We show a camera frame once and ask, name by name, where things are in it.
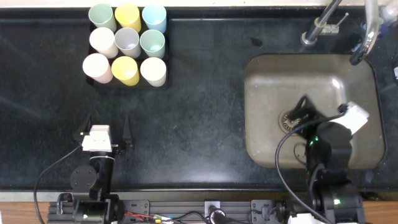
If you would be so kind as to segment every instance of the cup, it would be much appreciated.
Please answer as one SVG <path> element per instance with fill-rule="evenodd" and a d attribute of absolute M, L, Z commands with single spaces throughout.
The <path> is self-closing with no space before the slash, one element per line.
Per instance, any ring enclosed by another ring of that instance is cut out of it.
<path fill-rule="evenodd" d="M 131 57 L 118 57 L 112 64 L 112 73 L 127 86 L 133 86 L 139 81 L 137 62 Z"/>
<path fill-rule="evenodd" d="M 166 9 L 163 6 L 147 6 L 142 11 L 142 18 L 148 28 L 161 31 L 161 33 L 166 31 L 166 15 Z"/>
<path fill-rule="evenodd" d="M 113 78 L 108 59 L 99 53 L 86 57 L 83 61 L 83 71 L 99 83 L 108 83 Z"/>
<path fill-rule="evenodd" d="M 132 28 L 119 29 L 114 35 L 114 43 L 126 56 L 137 58 L 141 54 L 138 33 Z"/>
<path fill-rule="evenodd" d="M 137 32 L 141 30 L 141 18 L 139 10 L 133 4 L 123 4 L 116 8 L 114 15 L 122 27 L 133 28 Z"/>
<path fill-rule="evenodd" d="M 88 11 L 88 18 L 96 27 L 106 27 L 116 31 L 112 7 L 108 4 L 96 4 Z"/>
<path fill-rule="evenodd" d="M 149 57 L 164 57 L 165 39 L 163 34 L 157 30 L 145 31 L 139 40 L 142 49 Z"/>
<path fill-rule="evenodd" d="M 90 34 L 90 45 L 107 58 L 114 58 L 119 53 L 114 34 L 106 27 L 97 28 Z"/>
<path fill-rule="evenodd" d="M 151 57 L 141 64 L 141 75 L 155 87 L 160 87 L 166 82 L 167 68 L 162 59 Z"/>

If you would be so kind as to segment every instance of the sink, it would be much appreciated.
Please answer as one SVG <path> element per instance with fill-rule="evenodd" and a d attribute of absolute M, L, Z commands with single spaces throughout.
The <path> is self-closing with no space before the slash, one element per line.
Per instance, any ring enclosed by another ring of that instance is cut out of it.
<path fill-rule="evenodd" d="M 384 156 L 377 90 L 372 68 L 365 61 L 349 63 L 349 55 L 261 55 L 245 70 L 244 113 L 246 150 L 264 167 L 275 167 L 278 142 L 295 125 L 286 114 L 308 95 L 325 116 L 337 115 L 342 103 L 353 101 L 369 121 L 353 136 L 350 169 L 371 169 Z M 304 168 L 305 141 L 293 135 L 282 146 L 281 168 Z"/>

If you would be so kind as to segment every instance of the black tray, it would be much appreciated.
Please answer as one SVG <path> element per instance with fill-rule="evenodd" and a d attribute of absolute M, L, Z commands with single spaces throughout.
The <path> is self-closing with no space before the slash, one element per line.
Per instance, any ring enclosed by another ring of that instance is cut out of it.
<path fill-rule="evenodd" d="M 141 30 L 138 34 L 139 34 L 139 37 L 141 38 L 142 33 L 144 33 L 145 31 L 147 31 L 149 29 L 147 27 L 147 24 L 142 19 L 141 11 L 140 11 L 140 18 L 141 18 Z M 119 29 L 122 29 L 122 26 L 118 23 L 118 21 L 116 21 L 116 25 L 117 25 L 117 27 L 116 27 L 116 31 L 114 33 L 116 33 Z M 97 27 L 91 22 L 90 23 L 90 33 L 93 32 L 96 28 Z M 142 89 L 149 89 L 149 88 L 150 89 L 161 89 L 161 90 L 167 89 L 169 86 L 169 76 L 170 76 L 170 72 L 169 72 L 170 51 L 169 51 L 169 38 L 168 38 L 169 29 L 168 28 L 166 29 L 166 31 L 164 32 L 163 35 L 165 37 L 165 53 L 164 53 L 164 57 L 162 58 L 162 60 L 166 64 L 167 74 L 166 74 L 166 82 L 162 86 L 160 86 L 160 87 L 152 86 L 141 75 L 141 72 L 139 72 L 139 81 L 134 86 L 127 86 L 127 85 L 123 84 L 120 80 L 118 80 L 116 77 L 113 77 L 109 83 L 99 83 L 99 82 L 95 81 L 93 78 L 86 76 L 87 84 L 92 85 L 95 88 L 99 88 L 99 89 L 101 89 L 101 88 L 119 88 L 119 89 L 128 89 L 128 90 L 136 90 L 136 89 L 142 90 Z M 89 44 L 88 55 L 93 54 L 93 53 L 98 53 L 98 52 Z M 119 50 L 119 53 L 117 54 L 117 56 L 115 58 L 108 59 L 109 64 L 112 66 L 112 63 L 118 57 L 122 57 L 122 56 L 125 56 L 125 55 Z M 138 70 L 140 70 L 142 62 L 147 58 L 149 58 L 148 55 L 146 54 L 144 49 L 141 49 L 140 56 L 138 56 L 138 58 L 134 58 L 134 60 L 137 62 Z"/>

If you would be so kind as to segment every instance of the chrome faucet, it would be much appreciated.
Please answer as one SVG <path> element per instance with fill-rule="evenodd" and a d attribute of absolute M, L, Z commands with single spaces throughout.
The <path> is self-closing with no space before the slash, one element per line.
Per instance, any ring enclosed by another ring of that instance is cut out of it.
<path fill-rule="evenodd" d="M 326 7 L 322 15 L 316 18 L 308 32 L 304 32 L 301 36 L 301 41 L 304 45 L 314 45 L 317 42 L 318 36 L 322 33 L 323 28 L 326 27 L 326 22 L 336 10 L 342 0 L 332 0 Z M 349 62 L 353 65 L 359 64 L 365 56 L 371 51 L 379 33 L 379 8 L 378 0 L 364 0 L 366 11 L 366 34 L 363 43 L 355 50 Z"/>

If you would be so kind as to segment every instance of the drain strainer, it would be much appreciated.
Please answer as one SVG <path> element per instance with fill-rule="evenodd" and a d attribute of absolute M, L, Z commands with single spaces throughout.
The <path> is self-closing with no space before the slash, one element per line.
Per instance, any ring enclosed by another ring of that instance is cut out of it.
<path fill-rule="evenodd" d="M 296 119 L 291 121 L 290 119 L 287 118 L 287 114 L 290 112 L 290 110 L 283 110 L 278 119 L 279 127 L 284 133 L 289 133 L 291 130 L 296 127 L 300 123 L 300 119 Z"/>

